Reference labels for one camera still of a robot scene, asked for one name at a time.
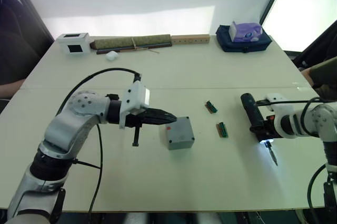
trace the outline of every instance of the rolled mat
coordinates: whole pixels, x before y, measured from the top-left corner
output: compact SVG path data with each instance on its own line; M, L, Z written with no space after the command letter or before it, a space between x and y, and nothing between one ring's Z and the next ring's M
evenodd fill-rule
M137 47L162 43L171 43L170 34L136 36L136 37L120 37L120 38L104 38L95 40L90 43L92 49L117 48L117 47Z

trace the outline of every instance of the black cable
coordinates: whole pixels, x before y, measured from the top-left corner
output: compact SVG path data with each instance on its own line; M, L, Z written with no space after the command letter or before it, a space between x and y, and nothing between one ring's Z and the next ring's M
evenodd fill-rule
M304 123L304 117L305 117L306 111L308 110L310 104L313 103L313 102L316 101L316 100L319 100L319 101L321 101L321 102L324 102L324 100L322 100L322 99L319 98L319 97L310 99L310 100L306 103L306 105L305 105L305 107L304 107L304 109L303 109L303 111L302 111L300 122L301 122L301 126L302 126L304 132L306 132L306 133L307 133L308 135L310 135L310 136L319 138L319 135L318 135L317 133L309 132L309 130L306 128L305 123Z
M96 165L93 165L93 164L87 163L87 162L82 162L82 161L79 161L78 159L74 159L73 164L81 164L81 165L89 166L89 167L92 167L92 168L100 169L100 167L98 167Z
M100 189L100 185L101 185L101 179L102 179L102 173L103 173L103 145L102 145L102 134L101 134L101 128L100 125L96 125L97 126L97 130L98 130L98 137L100 139L100 153L101 153L101 163L100 163L100 175L98 177L98 182L97 182L97 186L96 186L96 190L93 196L93 199L91 200L91 204L89 207L89 211L88 211L88 223L91 223L91 212L93 210L93 206L95 203L95 199L97 197L97 193L98 190Z
M109 69L104 69L104 70L97 71L96 73L94 73L94 74L92 74L92 75L89 75L89 76L87 76L85 79L83 79L82 81L80 81L79 84L76 85L76 86L75 86L75 87L68 93L68 95L67 95L67 96L65 97L65 99L63 100L63 102L62 102L60 108L58 108L58 111L57 111L57 114L56 114L56 115L58 115L58 114L62 111L62 109L63 109L63 107L65 106L65 104L67 103L68 99L74 94L74 92L75 92L75 91L76 91L82 84L86 83L87 81L89 81L90 79L94 78L95 76L100 75L100 74L105 73L105 72L108 72L108 71L125 71L125 72L130 72L130 73L132 73L132 74L135 75L135 79L136 79L137 77L140 78L140 74L137 73L136 71L129 70L129 69L124 69L124 68L122 68L122 67L112 67L112 68L109 68Z
M315 212L315 209L312 207L312 202L311 202L311 190L312 190L312 186L314 184L314 181L315 179L317 178L317 176L321 173L322 170L324 170L325 168L325 164L323 164L322 166L320 166L318 168L318 170L316 170L316 172L314 173L314 175L312 176L312 178L310 179L310 182L309 182L309 186L308 186L308 191L306 193L306 198L308 200L308 204L309 204L309 207L310 207L310 211L311 211L311 214L314 218L314 221L315 221L315 224L320 224L320 221L316 215L316 212Z
M256 106L268 106L272 104L299 104L299 103L308 103L310 100L295 100L295 101L276 101L276 102L268 102L268 103L256 103ZM312 103L328 103L333 102L331 100L323 100L320 101L312 101Z

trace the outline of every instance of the robotic arm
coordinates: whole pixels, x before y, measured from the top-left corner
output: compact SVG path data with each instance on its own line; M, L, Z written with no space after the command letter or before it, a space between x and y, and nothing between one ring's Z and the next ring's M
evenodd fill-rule
M255 102L251 94L245 93L241 96L241 101L252 124L250 130L260 142L270 141L272 138L291 139L308 135L321 138L329 177L329 181L324 183L325 207L331 213L331 218L336 220L337 102L295 111L291 104L282 103L287 99L279 94L268 94L265 100ZM258 108L262 105L275 112L275 115L264 120Z
M65 109L47 127L44 140L20 182L8 207L8 222L55 223L61 215L65 190L62 186L68 170L83 146L91 128L97 124L119 124L136 127L133 146L138 146L142 124L164 124L176 117L148 108L150 92L135 81L119 101L118 95L99 96L80 91L68 101Z

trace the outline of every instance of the small white box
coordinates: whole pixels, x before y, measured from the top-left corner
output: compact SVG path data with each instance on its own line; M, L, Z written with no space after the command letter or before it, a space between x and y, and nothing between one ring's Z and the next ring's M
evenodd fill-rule
M66 54L90 53L88 33L66 33L56 39Z

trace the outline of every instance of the navy blue bag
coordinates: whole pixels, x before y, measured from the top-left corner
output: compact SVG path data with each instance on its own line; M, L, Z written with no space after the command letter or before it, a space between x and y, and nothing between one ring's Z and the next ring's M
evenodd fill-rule
M232 42L231 37L228 33L230 29L229 25L220 25L216 30L216 39L220 44L221 48L225 52L255 52L263 51L269 46L272 40L263 30L263 33L256 42Z

